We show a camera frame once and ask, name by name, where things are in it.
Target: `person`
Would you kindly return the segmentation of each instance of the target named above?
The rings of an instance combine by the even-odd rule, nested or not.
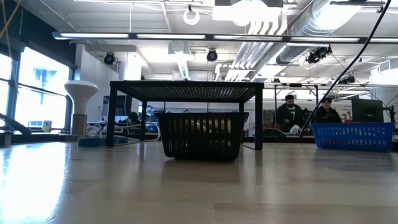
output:
[[[326,97],[321,101],[322,106],[317,110],[316,120],[318,123],[341,123],[340,115],[331,108],[331,98]]]
[[[285,96],[285,103],[276,110],[277,124],[283,132],[289,132],[294,125],[301,126],[303,114],[301,107],[294,104],[294,96]]]
[[[135,124],[141,124],[141,122],[138,120],[138,114],[136,112],[131,112],[127,119],[120,120],[118,122],[118,126],[127,126],[127,125],[135,125]],[[130,127],[129,131],[132,131],[133,133],[139,132],[139,126],[137,127]]]

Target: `black jacket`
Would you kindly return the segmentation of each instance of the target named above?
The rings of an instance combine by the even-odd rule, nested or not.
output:
[[[281,131],[288,132],[295,124],[300,127],[303,125],[303,113],[301,107],[294,105],[294,111],[293,119],[293,115],[285,103],[276,110],[276,123],[280,125]]]
[[[333,108],[329,108],[329,111],[326,111],[323,106],[320,106],[316,117],[317,123],[341,123],[340,115]]]

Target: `white ceiling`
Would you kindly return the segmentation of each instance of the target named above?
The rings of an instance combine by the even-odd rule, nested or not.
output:
[[[298,7],[291,14],[304,8],[310,0],[297,0]],[[23,0],[22,5],[36,16],[62,31],[86,31],[86,32],[129,32],[130,5],[103,4],[100,2],[76,2],[74,0]],[[239,27],[228,21],[214,21],[211,16],[200,14],[197,25],[190,26],[183,21],[183,11],[167,11],[170,22],[170,30],[160,6],[148,6],[146,9],[135,5],[132,7],[132,32],[175,32],[175,33],[219,33],[219,34],[243,34],[247,27]],[[398,1],[393,1],[390,11],[398,8]],[[168,6],[166,9],[184,9],[182,6]],[[333,35],[368,35],[373,28],[379,14],[375,12],[360,12],[339,28]],[[376,35],[397,36],[398,14],[387,13],[381,22]],[[167,41],[121,41],[102,40],[104,44],[135,45],[152,67],[154,73],[171,73],[177,69],[177,64],[165,62],[167,55]],[[195,49],[195,60],[188,62],[190,70],[214,71],[216,63],[206,61],[206,52],[209,48],[215,48],[219,60],[233,60],[239,50],[239,42],[191,42],[191,49]],[[352,58],[362,47],[361,45],[332,45],[333,53],[344,66],[347,66]],[[370,45],[365,51],[364,62],[355,63],[358,67],[355,71],[357,78],[365,82],[369,76],[369,66],[360,66],[365,61],[377,60],[391,55],[398,55],[398,45]],[[343,67],[333,57],[328,57],[311,69],[305,69],[299,60],[299,67],[287,67],[285,78],[296,77],[294,80],[308,79],[308,77],[321,77],[326,80],[332,75],[338,75]]]

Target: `security camera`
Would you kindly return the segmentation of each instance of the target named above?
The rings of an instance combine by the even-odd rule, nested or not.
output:
[[[214,62],[216,60],[217,60],[216,50],[214,50],[214,49],[209,50],[209,53],[207,54],[207,61]]]
[[[117,58],[114,57],[114,52],[107,52],[104,58],[104,63],[107,65],[114,65],[118,62]]]

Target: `mesh tabletop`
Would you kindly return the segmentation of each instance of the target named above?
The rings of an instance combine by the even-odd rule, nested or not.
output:
[[[141,101],[240,103],[250,100],[263,83],[197,81],[113,81],[112,88]]]

